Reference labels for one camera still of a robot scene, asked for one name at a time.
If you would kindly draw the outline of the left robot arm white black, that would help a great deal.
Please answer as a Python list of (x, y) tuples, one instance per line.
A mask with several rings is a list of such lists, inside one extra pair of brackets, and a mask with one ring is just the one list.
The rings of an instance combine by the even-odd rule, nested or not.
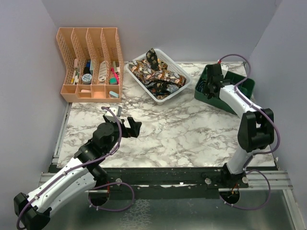
[(19, 230), (41, 230), (51, 216), (67, 202), (88, 189), (109, 189), (124, 182), (109, 182), (100, 163), (118, 149), (122, 138), (137, 138), (141, 122), (128, 117), (129, 127), (114, 114), (104, 116), (93, 136), (75, 153), (69, 163), (36, 190), (19, 193), (13, 199)]

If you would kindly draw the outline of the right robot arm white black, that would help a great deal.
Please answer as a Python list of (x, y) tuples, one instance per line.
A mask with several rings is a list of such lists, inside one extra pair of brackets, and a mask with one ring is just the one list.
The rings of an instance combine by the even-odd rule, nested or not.
[(237, 140), (239, 147), (231, 160), (221, 169), (220, 181), (232, 187), (245, 176), (245, 169), (258, 150), (267, 148), (274, 141), (274, 114), (263, 109), (243, 95), (236, 85), (226, 80), (220, 63), (205, 67), (207, 80), (202, 92), (228, 104), (241, 119)]

